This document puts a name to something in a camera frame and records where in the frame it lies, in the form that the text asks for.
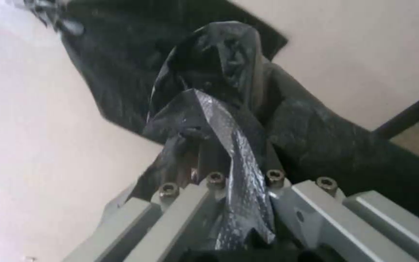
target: white wall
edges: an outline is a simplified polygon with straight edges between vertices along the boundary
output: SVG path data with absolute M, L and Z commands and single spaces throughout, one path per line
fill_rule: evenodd
M 233 0 L 286 35 L 274 58 L 374 130 L 419 100 L 419 0 Z
M 419 0 L 235 1 L 289 37 L 274 61 L 349 120 L 374 129 L 419 99 Z M 0 6 L 0 261 L 59 261 L 160 149 L 100 116 L 51 30 Z

